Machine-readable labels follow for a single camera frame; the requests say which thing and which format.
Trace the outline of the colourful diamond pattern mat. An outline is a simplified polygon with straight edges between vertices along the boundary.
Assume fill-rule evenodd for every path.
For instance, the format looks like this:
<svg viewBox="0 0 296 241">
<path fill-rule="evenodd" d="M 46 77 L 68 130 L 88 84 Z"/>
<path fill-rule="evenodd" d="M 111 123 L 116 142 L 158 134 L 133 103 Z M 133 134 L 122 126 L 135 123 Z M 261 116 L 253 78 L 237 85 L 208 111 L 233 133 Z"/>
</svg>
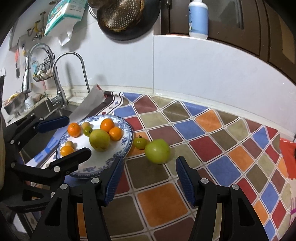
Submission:
<svg viewBox="0 0 296 241">
<path fill-rule="evenodd" d="M 183 194 L 175 162 L 183 156 L 215 184 L 237 184 L 254 207 L 269 240 L 280 240 L 294 205 L 280 133 L 210 107 L 160 96 L 106 93 L 98 113 L 124 118 L 136 137 L 161 138 L 171 148 L 165 164 L 132 148 L 114 200 L 103 209 L 113 240 L 187 240 L 197 209 Z"/>
</svg>

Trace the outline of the thin curved steel faucet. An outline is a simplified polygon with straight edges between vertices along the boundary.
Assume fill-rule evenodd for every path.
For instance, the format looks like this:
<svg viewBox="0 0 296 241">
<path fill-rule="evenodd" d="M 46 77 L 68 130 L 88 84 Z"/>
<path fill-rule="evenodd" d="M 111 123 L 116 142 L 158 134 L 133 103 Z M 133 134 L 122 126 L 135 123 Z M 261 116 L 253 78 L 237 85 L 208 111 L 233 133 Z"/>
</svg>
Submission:
<svg viewBox="0 0 296 241">
<path fill-rule="evenodd" d="M 79 53 L 68 51 L 59 55 L 52 65 L 52 72 L 60 70 L 58 65 L 64 67 L 62 75 L 69 89 L 81 88 L 90 93 L 84 60 Z"/>
</svg>

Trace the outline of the teal white paper box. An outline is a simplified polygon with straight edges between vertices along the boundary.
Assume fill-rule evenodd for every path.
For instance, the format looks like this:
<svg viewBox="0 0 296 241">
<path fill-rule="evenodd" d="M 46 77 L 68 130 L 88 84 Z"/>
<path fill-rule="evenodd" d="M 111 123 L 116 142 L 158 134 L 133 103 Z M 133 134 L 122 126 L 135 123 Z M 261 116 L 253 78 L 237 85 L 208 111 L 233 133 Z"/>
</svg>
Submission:
<svg viewBox="0 0 296 241">
<path fill-rule="evenodd" d="M 49 12 L 45 36 L 71 38 L 74 26 L 82 20 L 86 0 L 59 1 Z"/>
</svg>

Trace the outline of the large chrome kitchen faucet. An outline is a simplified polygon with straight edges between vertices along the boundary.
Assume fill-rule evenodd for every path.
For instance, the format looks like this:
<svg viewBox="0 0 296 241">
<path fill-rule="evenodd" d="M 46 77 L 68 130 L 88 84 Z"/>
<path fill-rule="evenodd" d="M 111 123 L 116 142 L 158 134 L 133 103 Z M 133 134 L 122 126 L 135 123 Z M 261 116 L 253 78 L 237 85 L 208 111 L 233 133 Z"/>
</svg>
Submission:
<svg viewBox="0 0 296 241">
<path fill-rule="evenodd" d="M 42 49 L 46 52 L 48 57 L 44 59 L 44 61 L 38 65 L 34 69 L 34 73 L 31 73 L 31 58 L 35 50 Z M 49 78 L 53 77 L 53 80 L 56 85 L 57 89 L 57 96 L 53 99 L 48 99 L 52 105 L 56 105 L 60 103 L 62 106 L 66 106 L 68 104 L 65 92 L 61 86 L 58 71 L 56 70 L 56 67 L 54 67 L 55 63 L 55 55 L 50 49 L 50 47 L 45 43 L 38 43 L 34 45 L 28 52 L 26 58 L 25 58 L 25 73 L 23 75 L 23 82 L 22 82 L 22 89 L 21 92 L 23 94 L 28 94 L 32 91 L 31 82 L 32 79 L 36 82 L 44 81 Z"/>
</svg>

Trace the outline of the brass pot lid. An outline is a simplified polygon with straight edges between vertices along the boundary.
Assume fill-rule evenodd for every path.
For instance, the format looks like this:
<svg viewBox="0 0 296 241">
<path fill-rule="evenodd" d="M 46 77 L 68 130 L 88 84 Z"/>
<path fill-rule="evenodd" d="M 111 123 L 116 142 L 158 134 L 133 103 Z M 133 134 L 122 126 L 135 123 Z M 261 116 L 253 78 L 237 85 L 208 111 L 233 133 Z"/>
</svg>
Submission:
<svg viewBox="0 0 296 241">
<path fill-rule="evenodd" d="M 102 7 L 109 7 L 112 4 L 110 0 L 88 0 L 88 5 L 95 9 L 100 9 Z"/>
</svg>

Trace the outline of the brown round longan fruit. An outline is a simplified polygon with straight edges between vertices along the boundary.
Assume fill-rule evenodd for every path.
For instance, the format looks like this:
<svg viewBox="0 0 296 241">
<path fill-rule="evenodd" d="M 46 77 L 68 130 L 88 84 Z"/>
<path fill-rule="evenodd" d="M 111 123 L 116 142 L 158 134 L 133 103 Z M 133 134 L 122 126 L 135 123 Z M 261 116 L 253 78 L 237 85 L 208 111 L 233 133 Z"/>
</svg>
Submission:
<svg viewBox="0 0 296 241">
<path fill-rule="evenodd" d="M 81 127 L 82 129 L 84 130 L 85 128 L 87 128 L 88 126 L 90 126 L 90 123 L 89 122 L 84 122 L 82 123 Z"/>
</svg>

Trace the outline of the stainless steel sink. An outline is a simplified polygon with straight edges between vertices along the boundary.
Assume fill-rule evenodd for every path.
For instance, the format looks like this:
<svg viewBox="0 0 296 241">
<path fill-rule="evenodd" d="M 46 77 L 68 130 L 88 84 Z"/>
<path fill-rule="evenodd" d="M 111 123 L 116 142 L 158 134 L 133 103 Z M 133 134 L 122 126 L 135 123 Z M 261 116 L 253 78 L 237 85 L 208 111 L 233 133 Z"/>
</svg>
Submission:
<svg viewBox="0 0 296 241">
<path fill-rule="evenodd" d="M 69 117 L 77 107 L 78 106 L 74 104 L 68 104 L 65 107 L 61 107 L 60 105 L 52 106 L 48 100 L 45 100 L 38 106 L 34 107 L 29 114 L 34 113 L 36 117 L 51 120 L 62 115 Z M 21 156 L 25 164 L 40 154 L 43 150 L 49 151 L 50 154 L 53 152 L 52 149 L 54 149 L 58 143 L 58 141 L 52 139 L 55 132 L 56 130 L 46 133 L 37 133 L 27 142 L 27 144 L 21 149 Z"/>
</svg>

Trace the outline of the large green apple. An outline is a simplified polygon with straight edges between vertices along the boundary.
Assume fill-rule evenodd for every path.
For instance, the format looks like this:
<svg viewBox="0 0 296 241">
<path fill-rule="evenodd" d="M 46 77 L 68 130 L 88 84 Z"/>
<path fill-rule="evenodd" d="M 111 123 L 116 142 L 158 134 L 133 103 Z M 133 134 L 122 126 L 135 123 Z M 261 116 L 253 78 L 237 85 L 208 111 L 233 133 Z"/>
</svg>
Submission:
<svg viewBox="0 0 296 241">
<path fill-rule="evenodd" d="M 159 138 L 149 142 L 144 149 L 146 158 L 154 164 L 163 164 L 170 158 L 170 147 L 168 143 Z"/>
</svg>

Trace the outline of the small orange mandarin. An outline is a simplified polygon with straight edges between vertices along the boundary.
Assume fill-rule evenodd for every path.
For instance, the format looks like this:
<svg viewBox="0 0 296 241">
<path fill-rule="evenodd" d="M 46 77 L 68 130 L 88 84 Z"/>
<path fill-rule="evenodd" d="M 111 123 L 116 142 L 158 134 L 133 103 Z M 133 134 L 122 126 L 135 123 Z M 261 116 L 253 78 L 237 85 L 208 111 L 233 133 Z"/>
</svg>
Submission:
<svg viewBox="0 0 296 241">
<path fill-rule="evenodd" d="M 122 129 L 117 126 L 111 128 L 108 133 L 113 141 L 119 141 L 122 138 Z"/>
</svg>

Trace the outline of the white blue pump bottle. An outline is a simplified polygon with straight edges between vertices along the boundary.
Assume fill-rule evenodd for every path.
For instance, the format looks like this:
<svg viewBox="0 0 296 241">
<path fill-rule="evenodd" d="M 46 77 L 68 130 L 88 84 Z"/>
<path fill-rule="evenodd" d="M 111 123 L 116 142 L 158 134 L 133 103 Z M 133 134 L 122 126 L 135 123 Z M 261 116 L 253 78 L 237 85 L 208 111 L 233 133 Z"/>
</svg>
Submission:
<svg viewBox="0 0 296 241">
<path fill-rule="evenodd" d="M 189 3 L 189 36 L 199 39 L 208 38 L 208 7 L 202 0 Z"/>
</svg>

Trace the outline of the yellow green pear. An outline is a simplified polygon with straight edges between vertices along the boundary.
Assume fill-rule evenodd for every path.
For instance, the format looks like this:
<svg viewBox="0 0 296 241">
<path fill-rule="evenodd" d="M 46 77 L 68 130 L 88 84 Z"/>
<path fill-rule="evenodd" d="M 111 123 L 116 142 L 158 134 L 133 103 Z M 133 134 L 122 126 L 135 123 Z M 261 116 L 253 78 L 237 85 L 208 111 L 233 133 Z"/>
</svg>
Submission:
<svg viewBox="0 0 296 241">
<path fill-rule="evenodd" d="M 89 136 L 89 142 L 93 149 L 99 152 L 103 152 L 109 147 L 110 136 L 104 130 L 93 130 Z"/>
</svg>

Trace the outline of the orange behind finger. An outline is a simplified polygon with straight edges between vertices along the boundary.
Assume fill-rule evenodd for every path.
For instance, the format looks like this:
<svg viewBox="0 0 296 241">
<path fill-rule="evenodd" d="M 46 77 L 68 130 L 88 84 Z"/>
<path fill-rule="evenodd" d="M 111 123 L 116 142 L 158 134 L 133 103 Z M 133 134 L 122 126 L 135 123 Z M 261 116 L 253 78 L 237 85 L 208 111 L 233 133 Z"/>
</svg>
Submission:
<svg viewBox="0 0 296 241">
<path fill-rule="evenodd" d="M 101 124 L 100 124 L 100 129 L 106 131 L 109 133 L 109 131 L 115 127 L 115 124 L 111 118 L 105 118 Z"/>
</svg>

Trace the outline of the large orange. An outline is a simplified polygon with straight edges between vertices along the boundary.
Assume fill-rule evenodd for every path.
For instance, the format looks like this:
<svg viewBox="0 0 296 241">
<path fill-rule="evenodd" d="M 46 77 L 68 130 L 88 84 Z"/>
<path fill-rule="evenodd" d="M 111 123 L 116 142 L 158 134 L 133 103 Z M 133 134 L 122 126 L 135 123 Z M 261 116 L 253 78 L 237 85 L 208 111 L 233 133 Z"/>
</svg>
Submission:
<svg viewBox="0 0 296 241">
<path fill-rule="evenodd" d="M 70 123 L 67 132 L 71 137 L 77 138 L 81 134 L 81 126 L 78 123 Z"/>
</svg>

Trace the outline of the black frying pan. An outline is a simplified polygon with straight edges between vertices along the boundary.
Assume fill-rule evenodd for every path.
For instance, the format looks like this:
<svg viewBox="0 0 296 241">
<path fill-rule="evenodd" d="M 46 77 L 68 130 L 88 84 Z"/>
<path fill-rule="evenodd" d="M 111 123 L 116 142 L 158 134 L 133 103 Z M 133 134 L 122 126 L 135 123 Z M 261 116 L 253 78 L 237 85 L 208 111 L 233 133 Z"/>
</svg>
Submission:
<svg viewBox="0 0 296 241">
<path fill-rule="evenodd" d="M 147 33 L 161 10 L 157 0 L 107 1 L 97 9 L 97 22 L 112 40 L 128 41 Z"/>
</svg>

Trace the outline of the small green tomato on plate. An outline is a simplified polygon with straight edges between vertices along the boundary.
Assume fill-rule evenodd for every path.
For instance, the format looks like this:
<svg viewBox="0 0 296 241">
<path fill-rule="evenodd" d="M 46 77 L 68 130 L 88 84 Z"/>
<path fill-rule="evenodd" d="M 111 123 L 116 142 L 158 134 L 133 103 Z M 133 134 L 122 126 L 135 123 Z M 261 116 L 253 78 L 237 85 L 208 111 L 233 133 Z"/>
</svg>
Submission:
<svg viewBox="0 0 296 241">
<path fill-rule="evenodd" d="M 90 136 L 90 134 L 92 133 L 93 129 L 91 126 L 86 126 L 84 129 L 83 129 L 83 133 L 84 135 L 86 135 L 87 137 Z"/>
</svg>

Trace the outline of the small orange on plate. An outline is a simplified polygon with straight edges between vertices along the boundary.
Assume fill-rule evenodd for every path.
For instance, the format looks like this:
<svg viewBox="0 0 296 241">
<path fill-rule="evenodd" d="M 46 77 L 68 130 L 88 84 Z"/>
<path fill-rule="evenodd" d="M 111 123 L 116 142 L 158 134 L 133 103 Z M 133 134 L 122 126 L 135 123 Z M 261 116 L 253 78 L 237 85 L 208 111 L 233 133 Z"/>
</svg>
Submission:
<svg viewBox="0 0 296 241">
<path fill-rule="evenodd" d="M 72 146 L 63 146 L 61 149 L 60 149 L 60 154 L 62 157 L 65 157 L 69 154 L 72 154 L 74 152 L 74 148 Z"/>
</svg>

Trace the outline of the blue white porcelain plate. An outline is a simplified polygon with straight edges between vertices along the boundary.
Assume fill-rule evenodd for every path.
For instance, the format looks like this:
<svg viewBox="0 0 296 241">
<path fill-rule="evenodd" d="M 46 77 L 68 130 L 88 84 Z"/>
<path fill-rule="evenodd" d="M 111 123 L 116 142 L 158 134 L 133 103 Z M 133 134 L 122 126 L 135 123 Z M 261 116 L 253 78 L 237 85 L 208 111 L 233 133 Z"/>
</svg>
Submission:
<svg viewBox="0 0 296 241">
<path fill-rule="evenodd" d="M 76 151 L 82 148 L 88 148 L 92 152 L 91 157 L 87 161 L 79 164 L 78 170 L 72 172 L 70 176 L 79 179 L 97 177 L 104 169 L 107 169 L 112 165 L 116 156 L 125 158 L 130 151 L 133 144 L 133 130 L 131 125 L 123 118 L 115 115 L 100 114 L 80 120 L 78 124 L 81 125 L 84 122 L 88 122 L 95 130 L 100 128 L 101 122 L 106 118 L 111 119 L 115 126 L 122 130 L 122 137 L 117 142 L 110 141 L 109 147 L 103 152 L 93 149 L 88 140 L 88 136 L 83 133 L 77 138 L 71 137 L 67 132 L 62 135 L 56 148 L 56 159 L 62 157 L 61 148 L 67 141 L 71 141 L 74 144 Z"/>
</svg>

